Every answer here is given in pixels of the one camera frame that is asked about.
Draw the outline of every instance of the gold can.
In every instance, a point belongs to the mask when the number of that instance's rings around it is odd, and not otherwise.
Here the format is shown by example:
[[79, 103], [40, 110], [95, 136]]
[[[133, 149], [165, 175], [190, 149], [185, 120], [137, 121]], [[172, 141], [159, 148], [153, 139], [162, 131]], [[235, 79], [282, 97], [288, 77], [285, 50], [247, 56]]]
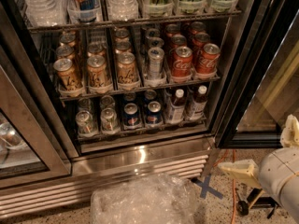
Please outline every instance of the gold can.
[[53, 67], [56, 70], [62, 86], [67, 91], [75, 91], [82, 88], [79, 71], [72, 60], [67, 58], [59, 59], [54, 63]]
[[87, 47], [87, 56], [104, 56], [107, 57], [107, 51], [101, 43], [91, 43]]
[[107, 64], [104, 56], [91, 56], [87, 59], [87, 70], [92, 87], [105, 87], [111, 83], [107, 75]]
[[131, 52], [124, 52], [118, 55], [117, 71], [118, 82], [121, 84], [131, 84], [137, 82], [135, 55]]

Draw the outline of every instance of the coca-cola can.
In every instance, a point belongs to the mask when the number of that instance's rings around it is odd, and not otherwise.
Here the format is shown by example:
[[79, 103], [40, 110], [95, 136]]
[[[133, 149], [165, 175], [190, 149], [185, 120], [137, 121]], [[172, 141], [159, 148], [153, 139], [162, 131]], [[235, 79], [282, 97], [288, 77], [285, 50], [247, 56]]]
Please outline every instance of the coca-cola can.
[[171, 75], [173, 77], [187, 77], [191, 73], [191, 65], [192, 50], [188, 47], [175, 49]]
[[152, 48], [148, 51], [149, 66], [148, 66], [148, 78], [150, 80], [160, 79], [164, 61], [164, 51], [160, 48]]
[[137, 82], [135, 55], [131, 52], [124, 52], [118, 55], [117, 71], [118, 82], [121, 84], [131, 84]]
[[193, 51], [193, 63], [196, 63], [198, 56], [200, 55], [201, 49], [206, 43], [210, 42], [209, 34], [199, 33], [196, 34], [192, 39], [192, 51]]
[[129, 41], [121, 41], [115, 43], [114, 52], [116, 54], [121, 54], [124, 52], [132, 52], [132, 45]]
[[210, 74], [215, 72], [217, 61], [221, 55], [220, 48], [212, 43], [207, 43], [201, 50], [195, 70], [199, 74]]
[[106, 59], [103, 56], [92, 56], [87, 59], [87, 70], [92, 87], [105, 87], [111, 83], [107, 75]]
[[62, 86], [67, 91], [75, 91], [83, 87], [79, 70], [72, 60], [67, 58], [59, 59], [54, 63], [53, 68], [56, 70]]

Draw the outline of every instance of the bottle cap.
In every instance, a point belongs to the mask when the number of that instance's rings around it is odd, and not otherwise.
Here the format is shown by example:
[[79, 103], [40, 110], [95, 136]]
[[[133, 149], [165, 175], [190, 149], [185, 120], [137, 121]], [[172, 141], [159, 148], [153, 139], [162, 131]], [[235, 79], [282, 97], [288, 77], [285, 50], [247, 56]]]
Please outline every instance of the bottle cap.
[[206, 90], [207, 90], [206, 86], [200, 86], [200, 87], [198, 88], [198, 92], [199, 92], [200, 94], [205, 94], [205, 93], [206, 93]]
[[183, 97], [183, 96], [184, 96], [184, 90], [182, 90], [182, 89], [178, 89], [178, 90], [176, 91], [176, 96], [177, 96], [177, 98], [181, 98], [181, 97]]

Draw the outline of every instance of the red can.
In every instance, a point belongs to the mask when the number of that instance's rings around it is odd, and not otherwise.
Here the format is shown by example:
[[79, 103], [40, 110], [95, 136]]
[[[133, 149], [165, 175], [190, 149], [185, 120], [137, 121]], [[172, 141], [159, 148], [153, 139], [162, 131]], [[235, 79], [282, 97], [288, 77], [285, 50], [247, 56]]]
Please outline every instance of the red can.
[[174, 52], [174, 62], [171, 68], [173, 77], [187, 77], [191, 73], [192, 50], [188, 47], [178, 47]]
[[210, 37], [206, 33], [196, 34], [192, 39], [193, 63], [196, 64], [198, 56], [204, 45], [210, 42]]
[[199, 74], [210, 74], [215, 72], [216, 64], [221, 55], [220, 48], [212, 43], [207, 43], [200, 52], [195, 70]]

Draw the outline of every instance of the tall can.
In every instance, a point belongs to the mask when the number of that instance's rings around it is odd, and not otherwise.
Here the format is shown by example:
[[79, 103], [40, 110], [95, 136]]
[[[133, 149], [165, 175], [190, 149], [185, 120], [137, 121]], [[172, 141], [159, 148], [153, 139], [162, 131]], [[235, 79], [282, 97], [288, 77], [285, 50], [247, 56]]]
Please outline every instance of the tall can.
[[148, 55], [148, 78], [150, 80], [160, 79], [162, 77], [164, 51], [160, 48], [152, 48], [149, 49]]
[[192, 39], [192, 51], [193, 51], [193, 64], [196, 64], [198, 56], [204, 45], [210, 42], [209, 34], [199, 33], [196, 34]]
[[75, 91], [83, 87], [78, 69], [70, 59], [62, 58], [53, 65], [62, 86], [67, 91]]
[[133, 103], [129, 103], [124, 107], [124, 119], [123, 124], [125, 126], [136, 126], [140, 123], [140, 114], [138, 106]]
[[157, 101], [152, 101], [148, 104], [148, 114], [146, 118], [147, 124], [158, 124], [162, 122], [161, 104]]
[[171, 75], [173, 77], [187, 77], [191, 73], [191, 66], [192, 50], [188, 47], [175, 49]]
[[79, 111], [76, 114], [76, 123], [78, 125], [78, 132], [81, 134], [94, 133], [97, 131], [96, 120], [93, 115], [87, 110]]
[[113, 108], [106, 108], [102, 110], [101, 126], [104, 131], [115, 131], [119, 128], [118, 115]]
[[221, 50], [217, 45], [212, 43], [205, 44], [195, 64], [196, 72], [198, 74], [214, 73], [220, 55]]
[[86, 12], [88, 10], [94, 9], [94, 0], [74, 0], [75, 6], [78, 10], [83, 11], [80, 14], [80, 22], [92, 22], [95, 21], [95, 14], [91, 12]]
[[92, 56], [87, 59], [87, 70], [92, 87], [105, 87], [111, 84], [110, 76], [107, 75], [106, 59], [103, 56]]
[[124, 52], [118, 55], [117, 71], [120, 84], [131, 84], [138, 81], [135, 55]]

